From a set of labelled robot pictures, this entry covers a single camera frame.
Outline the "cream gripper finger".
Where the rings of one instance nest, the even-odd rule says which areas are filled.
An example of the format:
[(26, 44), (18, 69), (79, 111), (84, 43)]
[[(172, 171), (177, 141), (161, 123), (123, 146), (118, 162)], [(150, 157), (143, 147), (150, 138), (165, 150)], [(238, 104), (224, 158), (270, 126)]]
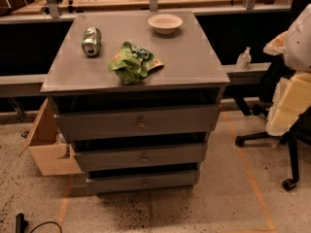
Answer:
[(285, 51), (285, 40), (287, 36), (287, 31), (279, 34), (273, 40), (265, 45), (263, 52), (269, 55), (283, 54)]

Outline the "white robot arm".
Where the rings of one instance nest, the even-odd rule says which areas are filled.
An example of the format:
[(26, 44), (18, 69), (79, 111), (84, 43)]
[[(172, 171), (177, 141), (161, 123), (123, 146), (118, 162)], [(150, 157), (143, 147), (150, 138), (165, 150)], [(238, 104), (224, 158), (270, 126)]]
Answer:
[(311, 106), (311, 5), (291, 24), (281, 50), (285, 65), (295, 73), (276, 85), (265, 125), (271, 136), (288, 132)]

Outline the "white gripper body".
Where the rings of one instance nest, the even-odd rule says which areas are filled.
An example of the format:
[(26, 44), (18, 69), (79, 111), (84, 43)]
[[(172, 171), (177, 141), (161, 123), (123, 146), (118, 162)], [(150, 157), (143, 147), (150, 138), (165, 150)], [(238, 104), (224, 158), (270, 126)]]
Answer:
[(311, 74), (296, 72), (290, 79), (282, 78), (272, 102), (265, 131), (271, 136), (282, 136), (311, 106)]

